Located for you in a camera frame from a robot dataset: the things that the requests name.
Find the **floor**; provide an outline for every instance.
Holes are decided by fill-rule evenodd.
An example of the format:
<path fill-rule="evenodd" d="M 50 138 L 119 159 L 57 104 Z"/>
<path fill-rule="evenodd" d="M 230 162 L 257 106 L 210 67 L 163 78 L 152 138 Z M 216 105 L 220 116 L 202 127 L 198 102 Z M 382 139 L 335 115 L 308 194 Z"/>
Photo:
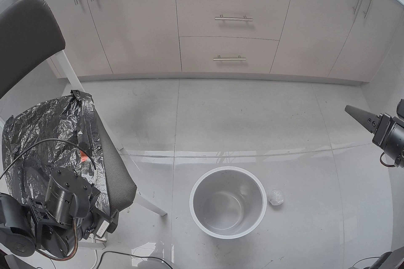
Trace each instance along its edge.
<path fill-rule="evenodd" d="M 163 256 L 175 269 L 347 269 L 390 250 L 391 186 L 381 150 L 344 112 L 346 104 L 369 109 L 360 87 L 224 79 L 83 86 L 124 145 L 139 190 L 168 212 L 160 217 L 133 204 L 121 212 L 109 250 Z M 236 240 L 206 235 L 189 212 L 194 183 L 227 163 L 285 195 L 284 204 L 269 205 L 261 224 Z M 43 269 L 53 268 L 40 260 Z M 94 252 L 80 249 L 56 267 L 93 262 Z M 100 269 L 133 266 L 165 268 L 108 254 Z"/>

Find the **crumpled plastic wrap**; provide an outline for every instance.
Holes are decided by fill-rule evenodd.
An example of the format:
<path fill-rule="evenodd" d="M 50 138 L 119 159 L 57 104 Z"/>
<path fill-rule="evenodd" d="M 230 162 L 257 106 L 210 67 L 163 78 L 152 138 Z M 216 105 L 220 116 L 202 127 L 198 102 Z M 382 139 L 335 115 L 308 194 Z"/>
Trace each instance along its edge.
<path fill-rule="evenodd" d="M 273 205 L 277 206 L 285 201 L 285 197 L 281 190 L 274 188 L 268 193 L 268 201 Z"/>
<path fill-rule="evenodd" d="M 43 142 L 25 155 L 6 173 L 8 190 L 19 202 L 29 198 L 44 200 L 51 171 L 65 167 L 93 183 L 101 192 L 96 206 L 110 215 L 105 179 L 104 156 L 96 123 L 94 102 L 88 93 L 72 91 L 63 96 L 11 116 L 3 130 L 3 168 L 5 169 L 24 149 L 48 138 L 68 140 L 78 144 L 94 159 L 94 172 L 90 159 L 82 162 L 80 151 L 59 141 Z"/>

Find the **chair leg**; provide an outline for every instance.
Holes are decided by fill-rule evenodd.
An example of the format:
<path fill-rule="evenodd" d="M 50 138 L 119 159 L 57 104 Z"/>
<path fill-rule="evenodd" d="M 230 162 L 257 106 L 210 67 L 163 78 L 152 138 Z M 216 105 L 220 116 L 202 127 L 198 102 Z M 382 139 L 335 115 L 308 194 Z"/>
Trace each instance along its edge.
<path fill-rule="evenodd" d="M 68 78 L 68 80 L 69 80 L 70 84 L 72 85 L 73 89 L 85 92 L 84 88 L 83 88 L 83 85 L 80 83 L 76 73 L 73 70 L 72 65 L 70 64 L 70 62 L 69 62 L 69 60 L 68 60 L 68 58 L 66 56 L 65 51 L 61 50 L 58 53 L 56 53 L 54 56 L 58 60 L 61 68 L 63 69 L 63 71 L 65 72 L 65 75 Z M 124 146 L 120 143 L 120 141 L 116 137 L 115 133 L 112 132 L 110 127 L 105 123 L 103 117 L 100 116 L 100 118 L 101 118 L 101 122 L 104 124 L 105 130 L 107 131 L 109 137 L 111 138 L 112 143 L 114 144 L 115 148 L 117 150 L 123 149 Z"/>
<path fill-rule="evenodd" d="M 150 211 L 153 211 L 156 214 L 159 214 L 160 216 L 167 215 L 167 212 L 163 211 L 160 207 L 155 206 L 152 202 L 144 198 L 139 191 L 136 192 L 134 202 L 147 208 Z"/>

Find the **black chair backrest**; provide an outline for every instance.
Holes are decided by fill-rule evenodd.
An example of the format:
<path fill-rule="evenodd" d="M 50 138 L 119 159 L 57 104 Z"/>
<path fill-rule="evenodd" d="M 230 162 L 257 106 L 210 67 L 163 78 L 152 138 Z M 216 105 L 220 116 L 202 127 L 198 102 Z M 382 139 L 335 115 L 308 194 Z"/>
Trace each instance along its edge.
<path fill-rule="evenodd" d="M 0 14 L 0 98 L 65 40 L 43 0 L 18 0 Z"/>

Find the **white bucket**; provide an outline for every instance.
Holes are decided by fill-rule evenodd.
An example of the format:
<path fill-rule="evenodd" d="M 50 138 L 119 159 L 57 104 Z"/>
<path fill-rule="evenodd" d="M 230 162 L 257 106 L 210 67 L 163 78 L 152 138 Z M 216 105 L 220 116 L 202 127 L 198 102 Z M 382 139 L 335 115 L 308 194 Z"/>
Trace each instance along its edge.
<path fill-rule="evenodd" d="M 210 236 L 235 239 L 253 231 L 267 209 L 261 182 L 238 167 L 219 167 L 195 183 L 189 209 L 197 226 Z"/>

